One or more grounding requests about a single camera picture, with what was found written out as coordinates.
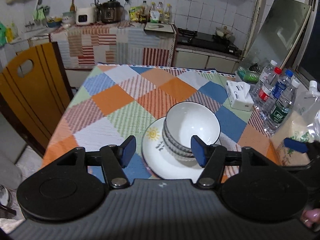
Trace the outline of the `person right hand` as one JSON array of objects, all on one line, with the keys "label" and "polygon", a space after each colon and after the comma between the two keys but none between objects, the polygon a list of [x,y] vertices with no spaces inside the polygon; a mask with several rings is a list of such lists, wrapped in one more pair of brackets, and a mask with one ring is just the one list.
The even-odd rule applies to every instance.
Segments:
[{"label": "person right hand", "polygon": [[300,220],[305,226],[311,228],[320,222],[320,209],[304,210]]}]

